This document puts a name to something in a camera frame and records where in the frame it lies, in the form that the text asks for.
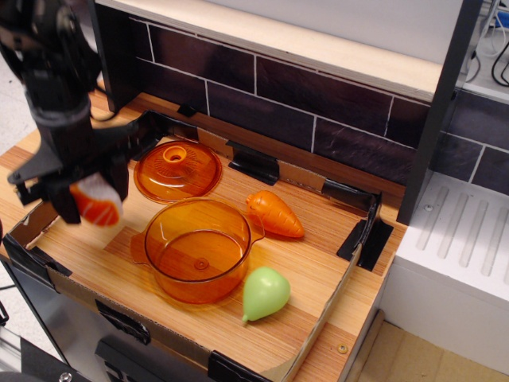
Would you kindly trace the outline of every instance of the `dark tile backsplash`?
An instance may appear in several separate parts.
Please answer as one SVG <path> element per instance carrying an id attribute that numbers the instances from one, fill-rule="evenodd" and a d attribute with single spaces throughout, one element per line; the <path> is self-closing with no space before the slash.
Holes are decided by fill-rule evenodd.
<path id="1" fill-rule="evenodd" d="M 313 117 L 218 84 L 208 84 L 210 116 L 310 151 Z"/>
<path id="2" fill-rule="evenodd" d="M 323 119 L 317 120 L 314 152 L 368 173 L 404 184 L 415 150 Z"/>
<path id="3" fill-rule="evenodd" d="M 460 92 L 449 133 L 509 150 L 509 105 Z"/>
<path id="4" fill-rule="evenodd" d="M 429 105 L 147 20 L 131 25 L 144 92 L 406 184 Z"/>
<path id="5" fill-rule="evenodd" d="M 432 170 L 509 195 L 509 105 L 458 94 Z"/>
<path id="6" fill-rule="evenodd" d="M 252 54 L 153 25 L 150 39 L 159 64 L 246 92 L 255 89 Z"/>
<path id="7" fill-rule="evenodd" d="M 428 110 L 427 106 L 420 103 L 394 98 L 386 137 L 417 149 Z"/>
<path id="8" fill-rule="evenodd" d="M 138 61 L 138 74 L 144 92 L 208 113 L 204 80 L 143 60 Z"/>
<path id="9" fill-rule="evenodd" d="M 259 57 L 258 96 L 383 136 L 392 96 Z"/>
<path id="10" fill-rule="evenodd" d="M 509 195 L 508 175 L 509 153 L 486 147 L 472 183 Z"/>
<path id="11" fill-rule="evenodd" d="M 432 170 L 469 181 L 483 147 L 479 143 L 443 133 L 439 145 L 441 154 L 432 164 Z"/>

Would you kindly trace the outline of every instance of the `plastic toy pot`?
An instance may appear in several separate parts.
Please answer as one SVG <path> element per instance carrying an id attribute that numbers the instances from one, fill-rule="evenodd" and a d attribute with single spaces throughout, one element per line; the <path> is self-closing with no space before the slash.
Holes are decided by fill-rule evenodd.
<path id="1" fill-rule="evenodd" d="M 146 263 L 161 288 L 182 302 L 203 304 L 228 296 L 247 272 L 253 243 L 264 237 L 254 214 L 222 201 L 195 197 L 162 209 L 131 240 L 136 263 Z"/>

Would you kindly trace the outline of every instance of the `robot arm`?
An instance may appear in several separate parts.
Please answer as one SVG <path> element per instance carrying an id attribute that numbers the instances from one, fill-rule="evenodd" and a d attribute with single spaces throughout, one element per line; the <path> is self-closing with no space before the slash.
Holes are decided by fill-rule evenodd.
<path id="1" fill-rule="evenodd" d="M 67 223 L 79 223 L 69 186 L 97 172 L 123 201 L 141 133 L 134 124 L 92 128 L 88 93 L 101 64 L 71 9 L 61 0 L 0 0 L 0 51 L 25 85 L 41 135 L 39 151 L 8 179 L 22 204 L 49 201 Z"/>

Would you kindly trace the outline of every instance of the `toy pear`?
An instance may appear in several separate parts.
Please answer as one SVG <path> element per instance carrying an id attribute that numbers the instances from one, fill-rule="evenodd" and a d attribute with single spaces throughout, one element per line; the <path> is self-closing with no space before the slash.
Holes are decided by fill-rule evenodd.
<path id="1" fill-rule="evenodd" d="M 288 302 L 290 286 L 279 272 L 260 267 L 247 277 L 244 285 L 242 321 L 256 321 L 276 313 Z"/>

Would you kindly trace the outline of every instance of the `orange carrot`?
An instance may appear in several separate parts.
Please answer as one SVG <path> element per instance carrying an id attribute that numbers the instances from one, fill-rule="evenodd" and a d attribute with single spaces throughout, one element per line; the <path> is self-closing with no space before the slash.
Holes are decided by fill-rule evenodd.
<path id="1" fill-rule="evenodd" d="M 271 191 L 259 191 L 246 199 L 247 211 L 254 212 L 266 231 L 289 237 L 303 237 L 304 228 L 290 207 Z"/>
<path id="2" fill-rule="evenodd" d="M 119 222 L 122 201 L 115 189 L 95 173 L 70 187 L 80 215 L 98 226 L 110 226 Z"/>

